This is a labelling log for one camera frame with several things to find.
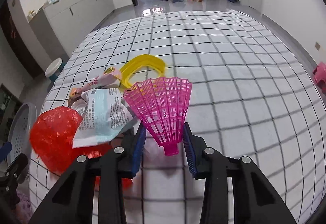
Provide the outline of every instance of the white stool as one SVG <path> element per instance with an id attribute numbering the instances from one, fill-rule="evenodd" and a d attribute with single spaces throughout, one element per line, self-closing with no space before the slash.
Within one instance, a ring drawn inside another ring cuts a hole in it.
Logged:
<path id="1" fill-rule="evenodd" d="M 58 78 L 59 74 L 63 70 L 63 63 L 61 58 L 57 58 L 55 61 L 53 61 L 48 68 L 45 71 L 45 77 L 49 78 L 51 82 L 55 82 L 55 80 Z"/>

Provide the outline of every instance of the pink plastic shuttlecock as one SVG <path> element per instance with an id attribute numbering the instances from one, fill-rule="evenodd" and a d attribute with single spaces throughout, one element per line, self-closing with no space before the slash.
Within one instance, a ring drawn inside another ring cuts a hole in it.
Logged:
<path id="1" fill-rule="evenodd" d="M 179 153 L 192 83 L 178 77 L 135 83 L 123 97 L 166 156 Z"/>

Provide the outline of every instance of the wooden door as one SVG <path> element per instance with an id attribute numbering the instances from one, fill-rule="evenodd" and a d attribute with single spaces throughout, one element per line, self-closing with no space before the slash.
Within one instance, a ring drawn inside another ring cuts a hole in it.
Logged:
<path id="1" fill-rule="evenodd" d="M 43 70 L 25 46 L 24 41 L 15 27 L 7 1 L 4 1 L 0 8 L 0 25 L 9 46 L 29 75 L 31 75 L 32 78 L 35 78 L 42 74 Z"/>

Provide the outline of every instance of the grid pattern mat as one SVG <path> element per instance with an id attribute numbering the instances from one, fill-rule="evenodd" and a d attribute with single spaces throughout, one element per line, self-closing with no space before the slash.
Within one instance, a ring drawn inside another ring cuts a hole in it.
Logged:
<path id="1" fill-rule="evenodd" d="M 42 112 L 67 106 L 72 87 L 140 54 L 163 59 L 167 77 L 193 82 L 186 117 L 193 134 L 223 155 L 250 156 L 296 221 L 305 223 L 326 192 L 325 107 L 289 49 L 241 12 L 171 12 L 91 32 L 72 54 Z M 155 72 L 145 68 L 132 81 L 147 78 L 155 78 Z M 29 182 L 33 211 L 57 179 L 33 151 Z M 192 178 L 183 150 L 165 157 L 148 134 L 133 181 L 124 193 L 128 223 L 199 223 L 205 182 Z M 93 223 L 97 198 L 95 194 Z M 233 221 L 229 184 L 229 223 Z"/>

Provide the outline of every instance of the yellow plastic frame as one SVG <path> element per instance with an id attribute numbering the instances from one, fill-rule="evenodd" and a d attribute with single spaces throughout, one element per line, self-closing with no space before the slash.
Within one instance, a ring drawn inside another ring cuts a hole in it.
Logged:
<path id="1" fill-rule="evenodd" d="M 132 86 L 132 84 L 129 82 L 129 78 L 141 67 L 153 68 L 158 72 L 159 77 L 164 76 L 165 73 L 165 62 L 162 59 L 152 55 L 143 54 L 128 61 L 120 69 L 122 76 L 121 84 L 127 89 L 129 89 Z"/>

